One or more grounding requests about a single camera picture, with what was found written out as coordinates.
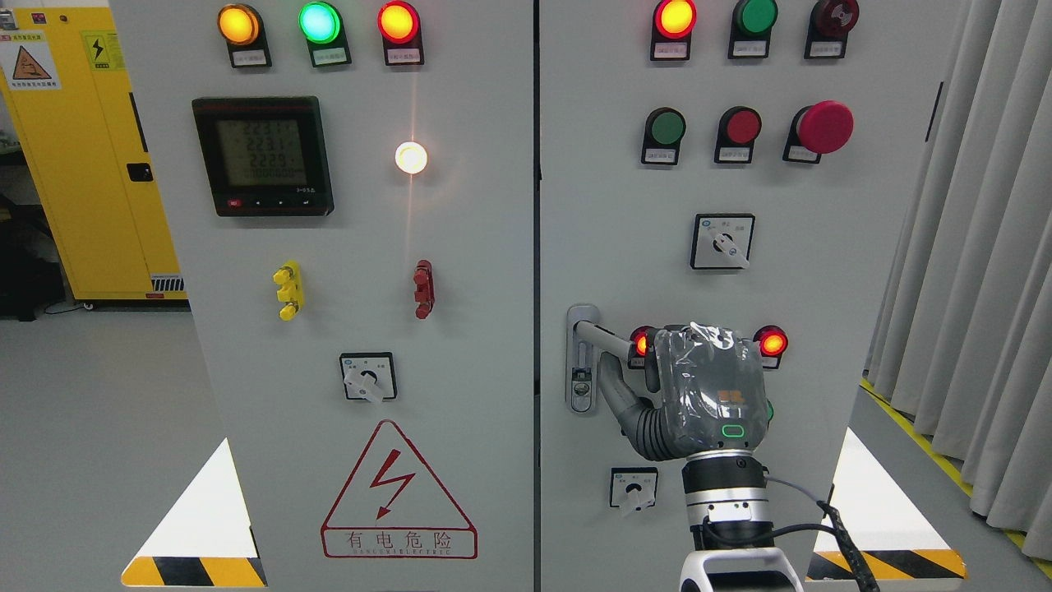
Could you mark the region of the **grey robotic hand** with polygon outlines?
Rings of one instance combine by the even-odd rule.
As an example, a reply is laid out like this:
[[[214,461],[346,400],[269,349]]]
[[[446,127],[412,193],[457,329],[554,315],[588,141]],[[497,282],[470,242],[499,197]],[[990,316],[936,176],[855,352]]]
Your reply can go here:
[[[663,327],[653,343],[662,395],[655,409],[624,382],[615,355],[601,353],[596,364],[600,392],[636,453],[663,461],[755,449],[773,416],[758,344],[697,323]]]

